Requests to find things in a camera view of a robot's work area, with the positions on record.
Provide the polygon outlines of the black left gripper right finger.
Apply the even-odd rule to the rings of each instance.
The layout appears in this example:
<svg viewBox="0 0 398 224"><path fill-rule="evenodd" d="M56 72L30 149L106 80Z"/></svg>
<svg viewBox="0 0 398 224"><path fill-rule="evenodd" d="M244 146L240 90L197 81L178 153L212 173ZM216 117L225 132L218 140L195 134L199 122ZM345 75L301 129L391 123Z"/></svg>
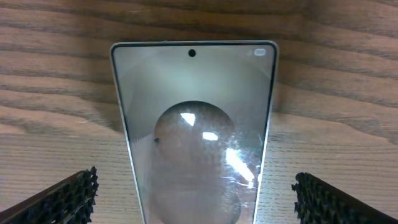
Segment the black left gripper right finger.
<svg viewBox="0 0 398 224"><path fill-rule="evenodd" d="M301 224L397 224L397 219L312 174L301 172L295 179L294 212Z"/></svg>

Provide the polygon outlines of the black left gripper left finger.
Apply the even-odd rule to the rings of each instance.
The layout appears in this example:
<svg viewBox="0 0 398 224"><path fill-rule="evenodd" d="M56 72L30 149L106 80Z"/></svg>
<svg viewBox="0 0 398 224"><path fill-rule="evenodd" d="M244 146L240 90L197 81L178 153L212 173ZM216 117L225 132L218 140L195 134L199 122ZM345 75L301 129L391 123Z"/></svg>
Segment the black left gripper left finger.
<svg viewBox="0 0 398 224"><path fill-rule="evenodd" d="M1 212L1 224L88 224L99 187L96 167L81 170Z"/></svg>

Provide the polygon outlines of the Galaxy S25 Ultra smartphone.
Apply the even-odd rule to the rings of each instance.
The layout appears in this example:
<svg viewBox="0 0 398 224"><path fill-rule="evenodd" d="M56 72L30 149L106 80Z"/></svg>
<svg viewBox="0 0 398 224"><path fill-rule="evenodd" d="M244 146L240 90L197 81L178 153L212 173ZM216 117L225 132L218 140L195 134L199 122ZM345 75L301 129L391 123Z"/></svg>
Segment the Galaxy S25 Ultra smartphone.
<svg viewBox="0 0 398 224"><path fill-rule="evenodd" d="M143 223L255 223L279 62L269 40L109 51Z"/></svg>

